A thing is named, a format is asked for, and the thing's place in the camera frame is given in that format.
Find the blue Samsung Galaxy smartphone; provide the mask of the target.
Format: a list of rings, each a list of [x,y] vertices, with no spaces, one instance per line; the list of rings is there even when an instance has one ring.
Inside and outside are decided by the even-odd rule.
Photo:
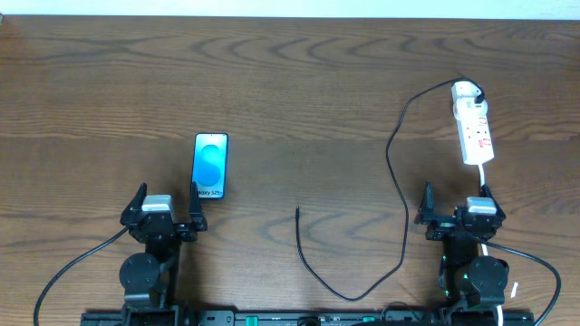
[[[226,133],[199,133],[195,137],[192,181],[197,184],[200,198],[225,196],[228,141]]]

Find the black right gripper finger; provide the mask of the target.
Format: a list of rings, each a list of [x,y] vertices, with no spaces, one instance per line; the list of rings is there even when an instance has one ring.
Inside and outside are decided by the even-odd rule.
[[[433,189],[430,181],[425,182],[423,198],[420,203],[421,215],[433,215],[435,212]]]
[[[499,211],[500,207],[498,205],[498,202],[495,200],[495,198],[492,196],[490,188],[487,184],[484,184],[480,187],[480,195],[482,197],[484,197],[486,199],[487,202],[491,203],[493,205],[493,207]]]

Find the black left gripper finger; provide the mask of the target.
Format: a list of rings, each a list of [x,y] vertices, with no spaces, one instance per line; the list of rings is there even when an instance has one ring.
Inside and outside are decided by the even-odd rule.
[[[147,184],[142,183],[130,203],[122,211],[123,218],[133,218],[141,212],[142,203],[147,195]]]
[[[204,224],[204,213],[199,202],[198,186],[195,181],[192,181],[190,185],[188,216],[194,224]]]

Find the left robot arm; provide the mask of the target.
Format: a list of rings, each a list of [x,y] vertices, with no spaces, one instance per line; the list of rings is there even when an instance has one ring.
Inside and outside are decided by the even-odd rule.
[[[208,230],[196,182],[190,185],[188,216],[189,222],[177,223],[172,197],[149,196],[145,183],[121,213],[121,224],[137,242],[145,245],[142,253],[131,255],[120,269],[124,325],[198,323],[196,313],[174,299],[180,247],[183,243],[195,242],[199,232]]]

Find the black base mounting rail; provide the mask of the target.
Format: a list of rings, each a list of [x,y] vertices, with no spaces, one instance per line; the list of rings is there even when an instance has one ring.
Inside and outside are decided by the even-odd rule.
[[[490,313],[457,313],[452,319],[432,313],[390,310],[374,312],[86,312],[82,326],[350,326],[350,325],[496,325]]]

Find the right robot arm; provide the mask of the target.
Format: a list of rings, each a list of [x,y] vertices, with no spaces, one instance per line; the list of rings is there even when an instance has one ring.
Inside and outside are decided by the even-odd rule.
[[[496,235],[505,213],[487,186],[477,197],[454,208],[451,215],[436,212],[431,183],[425,184],[415,222],[427,226],[425,238],[441,241],[440,288],[449,304],[439,309],[446,325],[503,325],[508,263],[489,255],[482,243]]]

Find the white USB charger plug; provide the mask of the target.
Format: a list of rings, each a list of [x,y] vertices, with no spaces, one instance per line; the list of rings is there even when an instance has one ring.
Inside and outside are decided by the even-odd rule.
[[[485,100],[485,92],[473,81],[457,81],[451,87],[452,99],[456,102],[459,98],[471,98],[477,104]]]

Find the white power strip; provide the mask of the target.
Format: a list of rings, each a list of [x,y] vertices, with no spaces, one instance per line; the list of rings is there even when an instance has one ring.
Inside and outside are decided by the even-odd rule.
[[[488,105],[472,98],[458,98],[453,105],[463,163],[482,165],[494,158],[488,125]]]

